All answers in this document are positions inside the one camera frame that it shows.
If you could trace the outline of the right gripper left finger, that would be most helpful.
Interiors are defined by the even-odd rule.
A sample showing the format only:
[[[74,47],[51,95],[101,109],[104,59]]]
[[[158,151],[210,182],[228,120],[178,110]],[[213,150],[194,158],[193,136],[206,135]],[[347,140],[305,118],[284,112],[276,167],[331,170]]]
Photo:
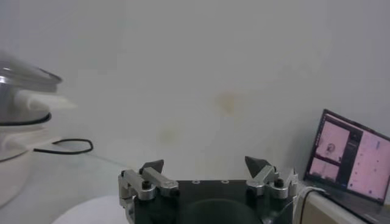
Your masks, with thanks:
[[[159,193],[163,197],[179,196],[179,183],[162,174],[164,160],[145,163],[139,171],[123,170],[118,176],[119,198],[137,197],[142,201],[153,200]]]

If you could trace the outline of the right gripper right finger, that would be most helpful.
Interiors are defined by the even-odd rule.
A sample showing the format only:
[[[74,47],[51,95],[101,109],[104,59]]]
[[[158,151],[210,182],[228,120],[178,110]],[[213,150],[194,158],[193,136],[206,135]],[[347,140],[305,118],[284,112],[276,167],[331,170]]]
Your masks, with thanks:
[[[245,157],[251,175],[247,187],[256,197],[264,195],[266,189],[272,198],[284,200],[297,195],[298,173],[294,168],[278,170],[265,159]]]

